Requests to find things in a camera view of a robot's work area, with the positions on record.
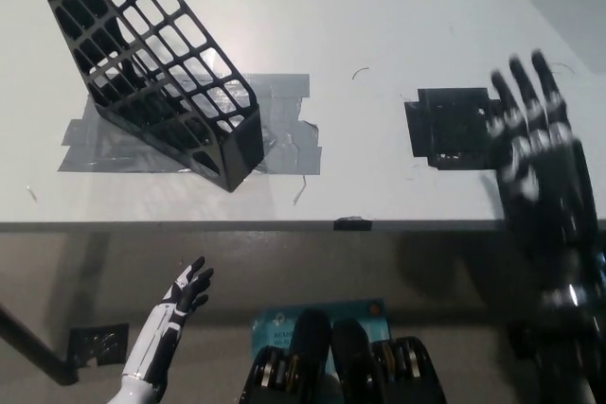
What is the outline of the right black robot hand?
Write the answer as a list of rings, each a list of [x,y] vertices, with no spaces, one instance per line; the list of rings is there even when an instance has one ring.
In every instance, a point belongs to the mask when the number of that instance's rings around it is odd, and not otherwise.
[[[498,98],[488,110],[489,159],[506,226],[554,310],[587,307],[604,294],[597,264],[597,210],[583,145],[547,59],[531,53],[533,83],[521,59],[490,75]]]

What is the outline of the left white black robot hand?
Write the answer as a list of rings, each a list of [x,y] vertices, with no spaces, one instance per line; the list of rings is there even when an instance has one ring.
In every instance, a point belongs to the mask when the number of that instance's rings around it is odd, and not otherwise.
[[[188,318],[208,301],[214,274],[198,257],[169,286],[155,305],[134,343],[123,369],[128,378],[143,380],[155,392],[168,384],[168,371]]]

